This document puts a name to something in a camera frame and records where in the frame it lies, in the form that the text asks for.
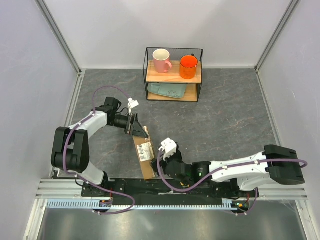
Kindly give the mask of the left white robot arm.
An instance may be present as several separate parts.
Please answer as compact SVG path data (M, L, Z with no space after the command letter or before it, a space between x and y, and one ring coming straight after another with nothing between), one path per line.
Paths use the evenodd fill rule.
M123 115L118 111L122 103L114 97L107 97L103 105L93 108L81 121L57 128L51 165L67 174L74 174L86 184L92 184L92 191L99 197L106 196L110 191L109 178L90 161L89 139L105 126L120 128L127 135L147 139L149 135L140 124L138 115L132 112L138 105L138 101L129 98L128 113Z

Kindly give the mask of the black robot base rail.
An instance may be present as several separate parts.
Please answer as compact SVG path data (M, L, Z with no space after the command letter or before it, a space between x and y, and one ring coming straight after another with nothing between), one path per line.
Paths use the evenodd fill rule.
M87 183L82 185L82 197L112 197L115 205L131 205L132 200L115 192L134 198L135 205L219 205L223 199L238 200L240 198L258 198L256 190L242 191L236 186L237 181L203 182L188 192L176 192L167 187L161 179L114 178L106 183L112 193L102 191Z

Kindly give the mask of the brown cardboard express box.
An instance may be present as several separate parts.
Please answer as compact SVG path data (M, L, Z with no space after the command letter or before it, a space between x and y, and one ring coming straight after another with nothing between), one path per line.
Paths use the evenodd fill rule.
M144 137L133 137L133 142L135 145L135 150L140 163L141 172L144 180L150 180L156 177L155 171L152 168L152 161L156 158L154 146L149 134L147 126L143 129L149 135L148 138Z

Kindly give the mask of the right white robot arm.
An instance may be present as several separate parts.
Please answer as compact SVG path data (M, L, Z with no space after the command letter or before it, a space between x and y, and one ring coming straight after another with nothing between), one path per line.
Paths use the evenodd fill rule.
M179 145L160 147L151 162L153 171L171 190L186 193L209 184L232 181L229 191L235 197L253 191L261 185L278 183L284 186L305 183L302 169L305 160L293 149L270 144L254 155L227 161L202 161L187 164Z

